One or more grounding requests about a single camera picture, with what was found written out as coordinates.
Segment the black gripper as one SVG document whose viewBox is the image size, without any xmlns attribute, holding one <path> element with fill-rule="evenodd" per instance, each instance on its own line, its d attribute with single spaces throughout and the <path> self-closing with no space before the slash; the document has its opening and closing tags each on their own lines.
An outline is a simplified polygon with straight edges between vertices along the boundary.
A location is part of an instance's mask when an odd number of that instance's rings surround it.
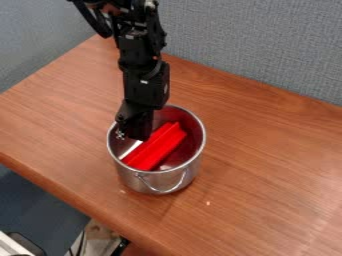
<svg viewBox="0 0 342 256">
<path fill-rule="evenodd" d="M 161 62 L 157 74 L 149 79 L 124 72 L 122 85 L 125 100 L 114 116 L 116 137 L 145 141 L 152 133 L 153 109 L 160 109 L 169 97 L 168 63 Z"/>
</svg>

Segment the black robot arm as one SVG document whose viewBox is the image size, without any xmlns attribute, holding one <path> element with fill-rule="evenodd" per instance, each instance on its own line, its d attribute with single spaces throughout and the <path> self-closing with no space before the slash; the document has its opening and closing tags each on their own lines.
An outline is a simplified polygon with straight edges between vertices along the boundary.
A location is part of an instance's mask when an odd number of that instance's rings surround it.
<svg viewBox="0 0 342 256">
<path fill-rule="evenodd" d="M 116 135 L 145 141 L 153 113 L 169 97 L 169 64 L 161 58 L 167 33 L 157 0 L 66 0 L 102 38 L 118 49 L 124 97 L 116 112 Z"/>
</svg>

